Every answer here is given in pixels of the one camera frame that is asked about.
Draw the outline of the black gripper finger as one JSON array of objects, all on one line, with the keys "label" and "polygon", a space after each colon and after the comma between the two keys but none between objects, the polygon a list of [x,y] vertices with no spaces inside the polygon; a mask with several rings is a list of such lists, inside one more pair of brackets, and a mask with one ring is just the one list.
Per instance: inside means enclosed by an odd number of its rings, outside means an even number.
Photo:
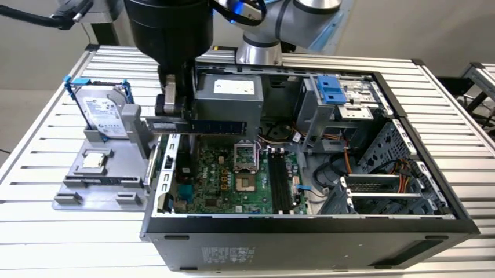
[{"label": "black gripper finger", "polygon": [[169,74],[159,65],[157,66],[157,76],[161,93],[155,95],[154,115],[166,116],[177,114],[179,108],[175,108],[175,76],[174,74]]},{"label": "black gripper finger", "polygon": [[179,73],[181,94],[185,97],[182,116],[186,120],[190,120],[194,104],[195,60],[185,61]]}]

